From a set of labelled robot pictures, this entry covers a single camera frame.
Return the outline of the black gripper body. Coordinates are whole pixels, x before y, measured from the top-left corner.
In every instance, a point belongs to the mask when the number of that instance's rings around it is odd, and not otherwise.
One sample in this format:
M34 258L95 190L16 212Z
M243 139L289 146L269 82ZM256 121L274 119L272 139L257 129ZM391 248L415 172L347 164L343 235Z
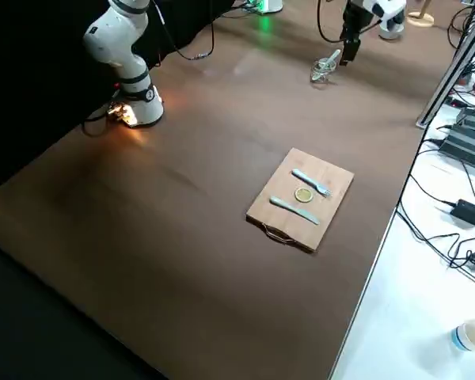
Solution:
M342 40L354 40L371 24L374 14L361 7L362 2L346 1L343 12Z

